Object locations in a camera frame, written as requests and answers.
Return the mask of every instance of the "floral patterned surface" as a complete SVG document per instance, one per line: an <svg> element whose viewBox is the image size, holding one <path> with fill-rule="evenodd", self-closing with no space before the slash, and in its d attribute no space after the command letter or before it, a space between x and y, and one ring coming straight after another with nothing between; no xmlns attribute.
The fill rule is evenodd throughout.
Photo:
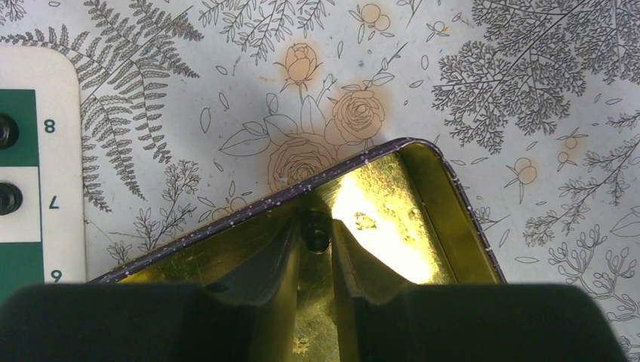
<svg viewBox="0 0 640 362"><path fill-rule="evenodd" d="M639 14L639 0L0 0L0 42L77 68L91 277L419 137L455 167L506 277L582 287L637 361Z"/></svg>

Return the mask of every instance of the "black screw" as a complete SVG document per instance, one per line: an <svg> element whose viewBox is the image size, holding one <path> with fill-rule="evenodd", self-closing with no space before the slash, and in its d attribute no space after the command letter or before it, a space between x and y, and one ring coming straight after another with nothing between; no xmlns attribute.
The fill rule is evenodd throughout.
<svg viewBox="0 0 640 362"><path fill-rule="evenodd" d="M22 205L22 192L15 185L0 183L0 216L18 210Z"/></svg>
<svg viewBox="0 0 640 362"><path fill-rule="evenodd" d="M0 149L8 149L18 141L18 125L11 117L0 113Z"/></svg>
<svg viewBox="0 0 640 362"><path fill-rule="evenodd" d="M300 233L307 249L316 254L324 253L331 244L331 217L319 210L305 212Z"/></svg>

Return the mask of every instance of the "metal tin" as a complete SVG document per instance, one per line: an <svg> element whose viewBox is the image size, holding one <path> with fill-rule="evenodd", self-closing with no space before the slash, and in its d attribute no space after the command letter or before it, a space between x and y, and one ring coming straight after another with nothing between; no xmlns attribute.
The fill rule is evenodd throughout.
<svg viewBox="0 0 640 362"><path fill-rule="evenodd" d="M453 169L432 143L401 138L249 204L90 283L209 284L264 248L292 214L305 210L321 210L341 221L363 248L410 282L505 282ZM328 249L301 248L293 350L298 360L324 360L337 350Z"/></svg>

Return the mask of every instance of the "rose illustration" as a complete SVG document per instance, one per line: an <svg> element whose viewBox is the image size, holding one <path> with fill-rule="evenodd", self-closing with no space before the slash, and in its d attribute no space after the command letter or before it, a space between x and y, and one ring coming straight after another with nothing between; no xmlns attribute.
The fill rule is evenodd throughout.
<svg viewBox="0 0 640 362"><path fill-rule="evenodd" d="M337 161L336 151L313 133L290 134L269 157L269 187L278 191L330 167Z"/></svg>
<svg viewBox="0 0 640 362"><path fill-rule="evenodd" d="M285 84L301 85L311 79L311 75L318 68L318 59L315 51L305 43L294 44L287 50L285 64L282 65L287 70L289 79Z"/></svg>
<svg viewBox="0 0 640 362"><path fill-rule="evenodd" d="M336 103L325 137L335 146L361 143L378 133L384 121L384 108L370 90L345 94Z"/></svg>

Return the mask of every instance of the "ruler number 8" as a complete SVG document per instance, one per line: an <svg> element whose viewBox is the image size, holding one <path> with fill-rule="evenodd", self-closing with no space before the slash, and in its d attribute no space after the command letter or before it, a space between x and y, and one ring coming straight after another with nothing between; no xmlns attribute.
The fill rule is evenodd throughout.
<svg viewBox="0 0 640 362"><path fill-rule="evenodd" d="M45 121L45 132L53 133L56 131L56 121L53 119L48 119Z"/></svg>

